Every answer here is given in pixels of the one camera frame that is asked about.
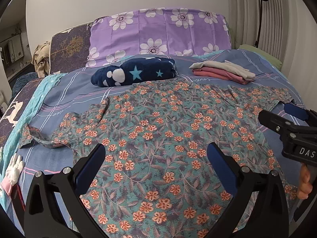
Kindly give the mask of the person's right hand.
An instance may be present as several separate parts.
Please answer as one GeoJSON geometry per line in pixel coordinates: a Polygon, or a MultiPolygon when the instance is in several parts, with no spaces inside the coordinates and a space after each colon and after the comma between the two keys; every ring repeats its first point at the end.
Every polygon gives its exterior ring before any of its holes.
{"type": "Polygon", "coordinates": [[[299,175],[299,185],[297,191],[298,199],[305,200],[308,195],[312,192],[312,184],[310,183],[310,171],[305,164],[301,165],[299,175]]]}

